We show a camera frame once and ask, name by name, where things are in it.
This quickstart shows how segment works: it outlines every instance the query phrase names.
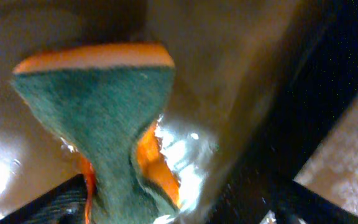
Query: scrub sponge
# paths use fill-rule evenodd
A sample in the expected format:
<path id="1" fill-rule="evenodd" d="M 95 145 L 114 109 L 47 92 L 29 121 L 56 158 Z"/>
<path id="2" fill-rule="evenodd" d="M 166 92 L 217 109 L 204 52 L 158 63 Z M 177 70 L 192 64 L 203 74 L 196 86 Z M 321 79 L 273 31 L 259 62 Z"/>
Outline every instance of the scrub sponge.
<path id="1" fill-rule="evenodd" d="M 95 223 L 152 223 L 177 211 L 158 184 L 142 176 L 137 141 L 172 89 L 171 65 L 113 65 L 16 71 L 12 85 L 54 135 L 74 144 L 96 171 Z"/>

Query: green scouring pad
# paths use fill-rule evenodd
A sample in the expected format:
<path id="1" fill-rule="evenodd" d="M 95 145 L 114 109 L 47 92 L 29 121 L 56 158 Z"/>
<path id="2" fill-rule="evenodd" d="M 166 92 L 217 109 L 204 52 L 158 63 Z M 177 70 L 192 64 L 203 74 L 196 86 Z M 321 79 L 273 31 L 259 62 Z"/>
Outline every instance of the green scouring pad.
<path id="1" fill-rule="evenodd" d="M 174 68 L 164 65 L 62 68 L 18 73 L 12 85 L 34 116 L 73 143 L 93 164 L 97 224 L 152 223 L 177 208 L 134 164 L 137 140 L 170 94 Z"/>

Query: wet surface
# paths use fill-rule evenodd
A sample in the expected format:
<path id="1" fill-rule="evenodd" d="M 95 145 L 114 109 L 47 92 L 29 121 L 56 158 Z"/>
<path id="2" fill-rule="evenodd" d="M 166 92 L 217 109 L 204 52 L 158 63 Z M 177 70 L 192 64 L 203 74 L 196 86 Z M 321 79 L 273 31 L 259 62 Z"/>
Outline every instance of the wet surface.
<path id="1" fill-rule="evenodd" d="M 200 148 L 182 152 L 193 167 L 221 169 L 217 178 L 224 182 L 277 91 L 305 57 L 310 46 L 303 41 L 318 37 L 309 31 L 319 30 L 314 25 L 326 18 L 311 2 L 153 0 L 146 10 L 143 1 L 0 1 L 0 218 L 78 172 L 75 158 L 61 150 L 61 141 L 43 130 L 9 86 L 13 66 L 24 57 L 43 49 L 125 40 L 146 24 L 177 65 L 161 130 L 175 137 L 169 146 L 176 148 L 165 153 L 180 158 L 178 148 L 188 139 L 189 148 Z M 217 144 L 236 150 L 209 158 Z M 205 165 L 205 158 L 213 166 Z M 195 173 L 175 167 L 179 161 L 170 163 L 185 176 Z M 210 186 L 215 188 L 207 194 L 216 195 L 219 184 Z"/>

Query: sponge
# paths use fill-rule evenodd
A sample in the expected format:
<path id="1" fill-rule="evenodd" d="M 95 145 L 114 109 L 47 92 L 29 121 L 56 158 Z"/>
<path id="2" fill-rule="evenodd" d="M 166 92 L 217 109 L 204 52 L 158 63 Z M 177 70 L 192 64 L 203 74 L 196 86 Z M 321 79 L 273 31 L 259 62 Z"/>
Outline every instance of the sponge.
<path id="1" fill-rule="evenodd" d="M 150 52 L 137 50 L 142 48 Z M 92 163 L 98 189 L 92 221 L 152 223 L 159 216 L 176 214 L 175 203 L 158 184 L 142 175 L 135 158 L 136 142 L 168 99 L 174 81 L 173 63 L 161 57 L 153 61 L 159 46 L 90 49 L 82 49 L 82 58 L 75 60 L 72 58 L 78 57 L 78 52 L 61 57 L 54 54 L 55 60 L 27 60 L 15 69 L 12 85 L 47 130 L 70 141 Z M 103 66 L 87 65 L 87 52 L 103 63 L 107 54 L 118 59 Z M 124 58 L 130 54 L 136 62 L 132 58 L 126 63 Z M 62 57 L 71 61 L 62 65 Z M 34 63 L 48 60 L 47 66 Z"/>

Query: beige carpet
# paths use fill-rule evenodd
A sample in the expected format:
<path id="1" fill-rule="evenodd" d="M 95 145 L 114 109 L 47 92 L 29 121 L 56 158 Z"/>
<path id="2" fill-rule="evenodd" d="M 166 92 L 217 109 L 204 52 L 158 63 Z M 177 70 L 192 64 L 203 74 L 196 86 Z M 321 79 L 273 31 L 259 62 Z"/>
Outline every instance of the beige carpet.
<path id="1" fill-rule="evenodd" d="M 358 97 L 295 181 L 358 215 Z M 275 223 L 274 214 L 269 212 L 261 223 Z"/>

